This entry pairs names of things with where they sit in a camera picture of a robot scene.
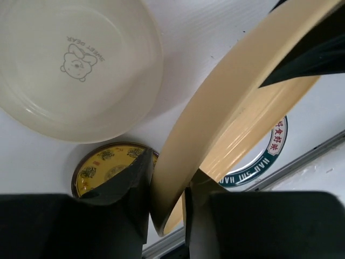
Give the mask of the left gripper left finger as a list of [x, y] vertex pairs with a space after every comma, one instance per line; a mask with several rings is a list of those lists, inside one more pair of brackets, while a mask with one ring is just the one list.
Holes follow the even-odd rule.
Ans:
[[153, 151], [80, 198], [1, 196], [1, 258], [141, 258]]

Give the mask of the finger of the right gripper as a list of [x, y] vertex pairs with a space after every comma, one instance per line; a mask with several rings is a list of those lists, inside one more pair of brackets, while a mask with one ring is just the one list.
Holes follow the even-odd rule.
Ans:
[[344, 72], [344, 1], [277, 1], [257, 25], [257, 87]]

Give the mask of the brown gold plate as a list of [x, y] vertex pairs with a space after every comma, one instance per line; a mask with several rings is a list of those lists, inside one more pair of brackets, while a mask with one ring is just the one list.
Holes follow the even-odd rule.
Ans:
[[131, 165], [148, 147], [134, 142], [115, 142], [96, 148], [77, 165], [71, 180], [74, 197], [97, 188]]

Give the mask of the blue rimmed grey plate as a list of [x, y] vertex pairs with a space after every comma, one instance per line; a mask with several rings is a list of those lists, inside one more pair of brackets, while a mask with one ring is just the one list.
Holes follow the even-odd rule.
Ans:
[[288, 119], [284, 116], [244, 158], [231, 168], [219, 184], [224, 188], [235, 188], [263, 175], [277, 160], [287, 135]]

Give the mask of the tan yellow plate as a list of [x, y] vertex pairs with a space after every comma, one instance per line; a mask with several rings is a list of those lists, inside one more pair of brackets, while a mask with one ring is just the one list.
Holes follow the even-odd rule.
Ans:
[[257, 25], [205, 78], [161, 149], [150, 185], [150, 214], [161, 237], [182, 221], [181, 195], [197, 170], [221, 180], [320, 79], [258, 88]]

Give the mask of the white plate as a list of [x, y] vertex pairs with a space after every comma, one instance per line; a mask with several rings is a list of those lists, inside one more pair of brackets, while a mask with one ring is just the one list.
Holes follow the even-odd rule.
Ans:
[[1, 109], [35, 132], [118, 137], [153, 108], [162, 78], [142, 1], [1, 1]]

